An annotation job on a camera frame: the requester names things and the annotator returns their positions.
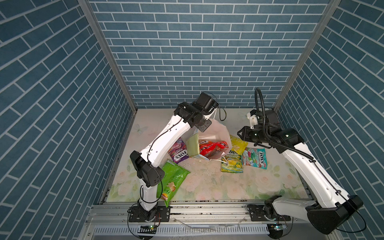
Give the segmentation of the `teal Fox's candy bag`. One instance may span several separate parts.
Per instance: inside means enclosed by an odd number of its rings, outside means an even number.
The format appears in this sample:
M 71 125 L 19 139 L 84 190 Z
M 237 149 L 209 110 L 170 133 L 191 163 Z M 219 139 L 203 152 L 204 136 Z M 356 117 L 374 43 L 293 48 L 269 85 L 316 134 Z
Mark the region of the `teal Fox's candy bag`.
M 267 169 L 267 155 L 265 149 L 245 148 L 242 154 L 244 166 Z

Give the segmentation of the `orange yellow snack packet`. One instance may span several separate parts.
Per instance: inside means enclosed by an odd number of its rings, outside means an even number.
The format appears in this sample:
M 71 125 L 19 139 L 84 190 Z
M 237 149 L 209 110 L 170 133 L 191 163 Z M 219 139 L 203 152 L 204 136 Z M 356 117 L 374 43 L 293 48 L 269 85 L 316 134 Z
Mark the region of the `orange yellow snack packet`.
M 207 145 L 207 144 L 212 144 L 212 141 L 209 140 L 199 140 L 199 145 Z

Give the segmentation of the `white green paper bag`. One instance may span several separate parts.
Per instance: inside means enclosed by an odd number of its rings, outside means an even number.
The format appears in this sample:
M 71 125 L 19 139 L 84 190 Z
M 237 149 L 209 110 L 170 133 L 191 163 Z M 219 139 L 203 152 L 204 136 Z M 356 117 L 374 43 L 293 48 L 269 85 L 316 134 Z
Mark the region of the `white green paper bag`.
M 217 120 L 201 132 L 196 127 L 183 135 L 190 158 L 201 160 L 221 160 L 232 149 L 232 142 L 226 126 Z

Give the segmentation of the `green yellow lemon candy bag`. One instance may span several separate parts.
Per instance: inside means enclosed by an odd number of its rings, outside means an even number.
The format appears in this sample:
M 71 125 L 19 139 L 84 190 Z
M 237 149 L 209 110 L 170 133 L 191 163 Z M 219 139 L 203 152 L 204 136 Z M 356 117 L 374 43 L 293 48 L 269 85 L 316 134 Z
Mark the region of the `green yellow lemon candy bag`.
M 243 173 L 242 156 L 234 151 L 230 151 L 221 158 L 221 172 L 224 173 Z

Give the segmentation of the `purple Fox's candy bag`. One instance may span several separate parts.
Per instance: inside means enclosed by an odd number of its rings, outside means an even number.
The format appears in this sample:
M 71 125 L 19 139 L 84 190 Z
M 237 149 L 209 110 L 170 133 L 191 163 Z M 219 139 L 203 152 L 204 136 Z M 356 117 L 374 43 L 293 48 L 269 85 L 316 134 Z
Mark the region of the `purple Fox's candy bag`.
M 168 154 L 170 155 L 172 161 L 176 164 L 181 163 L 184 160 L 189 158 L 187 151 L 187 145 L 184 143 L 182 138 L 179 138 L 169 149 Z

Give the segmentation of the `bright green snack packet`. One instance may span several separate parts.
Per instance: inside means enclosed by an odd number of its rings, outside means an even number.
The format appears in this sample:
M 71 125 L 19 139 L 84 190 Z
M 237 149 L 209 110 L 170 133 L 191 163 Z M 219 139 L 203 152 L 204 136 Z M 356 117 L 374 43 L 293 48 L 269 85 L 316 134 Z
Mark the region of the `bright green snack packet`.
M 165 176 L 162 179 L 162 185 L 158 185 L 157 198 L 163 199 L 165 206 L 169 207 L 170 201 L 188 174 L 190 174 L 190 171 L 169 160 L 165 163 L 162 170 L 165 172 Z

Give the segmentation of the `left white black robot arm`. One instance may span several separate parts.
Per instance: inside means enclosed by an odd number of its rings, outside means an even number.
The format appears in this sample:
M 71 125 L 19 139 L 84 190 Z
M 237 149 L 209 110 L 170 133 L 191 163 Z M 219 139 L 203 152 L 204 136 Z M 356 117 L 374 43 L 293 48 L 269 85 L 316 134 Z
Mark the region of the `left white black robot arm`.
M 210 117 L 218 107 L 219 102 L 206 93 L 201 93 L 190 104 L 178 104 L 158 136 L 140 152 L 132 151 L 130 159 L 141 181 L 139 207 L 145 212 L 151 212 L 159 201 L 157 189 L 165 176 L 160 163 L 165 154 L 190 129 L 207 130 L 212 124 Z

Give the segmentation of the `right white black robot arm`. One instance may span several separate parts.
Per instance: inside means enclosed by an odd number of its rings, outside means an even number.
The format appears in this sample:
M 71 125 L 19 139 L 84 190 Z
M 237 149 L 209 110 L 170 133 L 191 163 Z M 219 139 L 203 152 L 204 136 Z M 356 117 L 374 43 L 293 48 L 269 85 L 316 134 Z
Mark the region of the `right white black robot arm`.
M 349 195 L 319 164 L 296 130 L 281 128 L 274 111 L 252 110 L 247 118 L 249 126 L 237 133 L 241 140 L 276 149 L 294 166 L 314 198 L 305 201 L 275 195 L 265 200 L 267 219 L 275 221 L 290 216 L 307 221 L 320 233 L 328 235 L 363 206 L 359 196 Z

